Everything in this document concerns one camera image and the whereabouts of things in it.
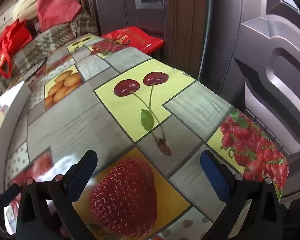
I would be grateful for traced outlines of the white foam tray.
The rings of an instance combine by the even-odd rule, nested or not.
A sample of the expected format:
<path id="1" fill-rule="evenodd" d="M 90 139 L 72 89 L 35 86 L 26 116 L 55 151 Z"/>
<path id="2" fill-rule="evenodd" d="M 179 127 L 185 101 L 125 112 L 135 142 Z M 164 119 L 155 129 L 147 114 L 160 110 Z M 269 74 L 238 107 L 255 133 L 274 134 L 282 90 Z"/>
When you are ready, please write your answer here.
<path id="1" fill-rule="evenodd" d="M 5 164 L 12 135 L 30 94 L 26 82 L 21 81 L 0 96 L 0 196 L 5 188 Z M 0 236 L 7 237 L 4 207 L 0 200 Z"/>

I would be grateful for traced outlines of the fruit pattern tablecloth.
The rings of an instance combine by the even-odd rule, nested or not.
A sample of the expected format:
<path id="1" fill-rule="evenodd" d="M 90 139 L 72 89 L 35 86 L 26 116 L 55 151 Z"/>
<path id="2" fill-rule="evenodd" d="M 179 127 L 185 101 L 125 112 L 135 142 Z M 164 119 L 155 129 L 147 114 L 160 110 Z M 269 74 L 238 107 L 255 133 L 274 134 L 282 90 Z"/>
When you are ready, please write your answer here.
<path id="1" fill-rule="evenodd" d="M 225 202 L 200 167 L 211 149 L 233 173 L 273 179 L 282 194 L 288 168 L 250 114 L 243 114 L 181 70 L 133 47 L 87 34 L 51 50 L 32 41 L 14 57 L 31 90 L 14 131 L 4 183 L 46 181 L 65 173 L 87 150 L 98 165 L 74 208 L 99 239 L 199 239 Z M 142 233 L 102 226 L 88 202 L 101 180 L 128 158 L 154 174 L 157 218 Z"/>

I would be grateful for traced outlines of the plaid blanket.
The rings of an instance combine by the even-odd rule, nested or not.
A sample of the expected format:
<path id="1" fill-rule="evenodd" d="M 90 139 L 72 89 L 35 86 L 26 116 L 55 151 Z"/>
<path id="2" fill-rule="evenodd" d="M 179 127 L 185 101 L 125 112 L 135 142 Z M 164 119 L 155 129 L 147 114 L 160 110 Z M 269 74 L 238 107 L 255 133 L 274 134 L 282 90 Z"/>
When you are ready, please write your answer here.
<path id="1" fill-rule="evenodd" d="M 84 10 L 71 22 L 55 25 L 37 35 L 12 57 L 12 76 L 0 76 L 0 90 L 11 87 L 21 75 L 54 50 L 85 34 L 98 34 L 95 20 Z"/>

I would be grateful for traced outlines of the grey metal door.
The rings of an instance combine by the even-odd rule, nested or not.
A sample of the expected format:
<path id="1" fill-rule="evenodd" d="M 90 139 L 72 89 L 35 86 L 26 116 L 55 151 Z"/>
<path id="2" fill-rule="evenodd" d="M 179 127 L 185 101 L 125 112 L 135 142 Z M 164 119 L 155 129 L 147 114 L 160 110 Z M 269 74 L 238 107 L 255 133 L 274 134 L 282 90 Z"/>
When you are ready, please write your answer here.
<path id="1" fill-rule="evenodd" d="M 135 24 L 161 37 L 155 58 L 190 77 L 173 96 L 159 90 L 166 117 L 134 142 L 167 178 L 198 199 L 211 186 L 185 167 L 235 108 L 283 152 L 282 203 L 300 198 L 300 12 L 292 0 L 91 0 L 105 33 Z"/>

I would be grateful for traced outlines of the shiny red tote bag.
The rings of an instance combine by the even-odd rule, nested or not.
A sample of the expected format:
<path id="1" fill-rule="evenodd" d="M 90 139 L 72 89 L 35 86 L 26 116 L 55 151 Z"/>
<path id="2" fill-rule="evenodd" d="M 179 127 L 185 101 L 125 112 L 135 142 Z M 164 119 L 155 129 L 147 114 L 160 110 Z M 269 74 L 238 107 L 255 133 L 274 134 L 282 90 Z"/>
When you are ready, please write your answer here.
<path id="1" fill-rule="evenodd" d="M 16 20 L 8 25 L 0 36 L 0 77 L 8 79 L 12 75 L 13 56 L 32 41 L 26 26 L 27 20 Z"/>

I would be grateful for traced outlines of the red gift bag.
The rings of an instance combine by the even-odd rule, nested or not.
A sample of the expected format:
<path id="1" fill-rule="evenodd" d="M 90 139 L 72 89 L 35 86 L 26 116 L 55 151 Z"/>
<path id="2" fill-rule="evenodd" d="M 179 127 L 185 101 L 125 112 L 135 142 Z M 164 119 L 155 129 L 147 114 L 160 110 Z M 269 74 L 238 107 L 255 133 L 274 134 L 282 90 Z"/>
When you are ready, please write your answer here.
<path id="1" fill-rule="evenodd" d="M 102 35 L 102 38 L 113 40 L 127 47 L 134 47 L 147 55 L 159 51 L 165 45 L 163 39 L 149 36 L 138 27 L 117 29 Z"/>

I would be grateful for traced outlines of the cream foam cushion roll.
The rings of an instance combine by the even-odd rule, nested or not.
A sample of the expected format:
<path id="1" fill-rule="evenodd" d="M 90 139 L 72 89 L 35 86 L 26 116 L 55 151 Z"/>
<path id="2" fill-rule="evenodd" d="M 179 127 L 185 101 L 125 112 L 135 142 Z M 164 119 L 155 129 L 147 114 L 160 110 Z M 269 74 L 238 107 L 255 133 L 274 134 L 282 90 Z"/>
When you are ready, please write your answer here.
<path id="1" fill-rule="evenodd" d="M 37 17 L 37 0 L 19 0 L 13 10 L 12 18 L 19 22 Z"/>

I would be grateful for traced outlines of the dark red fabric bag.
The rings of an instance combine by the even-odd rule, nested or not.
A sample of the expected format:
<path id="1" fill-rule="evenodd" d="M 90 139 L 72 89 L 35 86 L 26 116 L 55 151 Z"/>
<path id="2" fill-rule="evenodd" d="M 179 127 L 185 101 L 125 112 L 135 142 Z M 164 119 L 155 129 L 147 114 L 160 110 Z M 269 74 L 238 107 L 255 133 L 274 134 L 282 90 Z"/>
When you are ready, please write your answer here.
<path id="1" fill-rule="evenodd" d="M 82 10 L 78 0 L 37 0 L 40 31 L 71 22 Z"/>

